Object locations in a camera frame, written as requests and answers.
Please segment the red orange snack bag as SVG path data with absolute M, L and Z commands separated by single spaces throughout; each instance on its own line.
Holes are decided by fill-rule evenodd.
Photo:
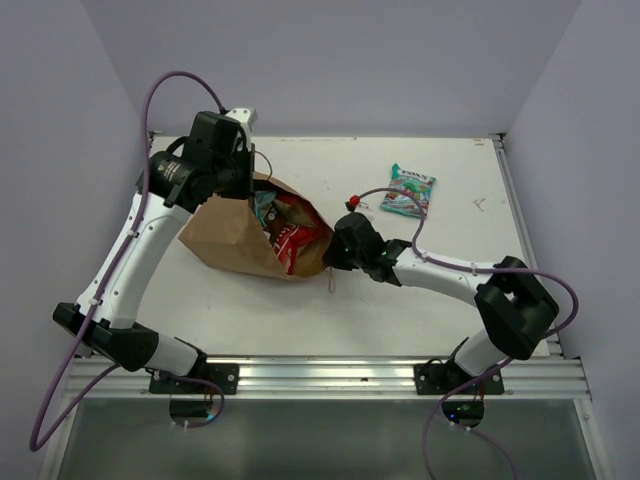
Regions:
M 274 203 L 288 223 L 318 229 L 321 232 L 326 230 L 324 220 L 306 199 L 280 192 L 276 195 Z

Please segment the teal red Fox's candy bag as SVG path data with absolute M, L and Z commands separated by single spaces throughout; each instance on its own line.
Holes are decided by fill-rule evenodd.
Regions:
M 254 196 L 253 208 L 254 214 L 258 221 L 265 226 L 265 216 L 272 206 L 272 202 L 276 198 L 275 191 L 257 191 Z

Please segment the mint green Fox's candy bag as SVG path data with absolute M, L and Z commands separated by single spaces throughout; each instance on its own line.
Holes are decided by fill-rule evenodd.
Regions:
M 436 181 L 435 177 L 403 169 L 394 163 L 380 208 L 406 217 L 426 216 Z

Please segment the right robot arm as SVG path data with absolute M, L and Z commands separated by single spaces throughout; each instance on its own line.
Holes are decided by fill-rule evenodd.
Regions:
M 474 264 L 443 256 L 429 257 L 401 239 L 385 240 L 360 213 L 349 213 L 335 225 L 323 255 L 338 270 L 361 270 L 372 280 L 415 287 L 475 307 L 481 330 L 465 338 L 446 360 L 414 366 L 416 391 L 441 395 L 454 390 L 473 394 L 504 391 L 490 368 L 506 359 L 530 359 L 555 321 L 559 306 L 527 266 L 507 256 L 497 264 Z

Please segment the brown white chips bag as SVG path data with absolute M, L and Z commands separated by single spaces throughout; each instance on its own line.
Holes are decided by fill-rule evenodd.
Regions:
M 286 218 L 281 215 L 276 205 L 272 203 L 263 217 L 263 229 L 270 235 L 277 235 L 286 225 Z

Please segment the brown paper bag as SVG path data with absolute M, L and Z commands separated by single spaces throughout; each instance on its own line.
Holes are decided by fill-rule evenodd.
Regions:
M 254 174 L 255 193 L 275 191 L 306 199 L 272 174 Z M 316 229 L 315 240 L 299 253 L 294 274 L 287 275 L 277 259 L 270 234 L 254 214 L 254 196 L 247 200 L 213 197 L 200 207 L 179 234 L 180 242 L 208 267 L 254 276 L 302 281 L 321 274 L 327 267 L 322 257 L 333 229 L 324 220 L 326 230 Z

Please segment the red cassava chips bag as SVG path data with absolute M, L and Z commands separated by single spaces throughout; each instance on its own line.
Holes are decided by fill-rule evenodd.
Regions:
M 315 237 L 315 228 L 291 223 L 270 234 L 270 244 L 287 275 L 294 274 L 299 253 L 310 245 Z

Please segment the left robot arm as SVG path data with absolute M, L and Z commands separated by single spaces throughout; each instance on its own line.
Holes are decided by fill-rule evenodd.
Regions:
M 129 217 L 92 286 L 59 304 L 54 321 L 123 369 L 144 369 L 154 393 L 206 392 L 218 375 L 201 349 L 138 323 L 146 288 L 170 243 L 198 207 L 253 193 L 252 108 L 199 112 L 188 135 L 154 153 Z

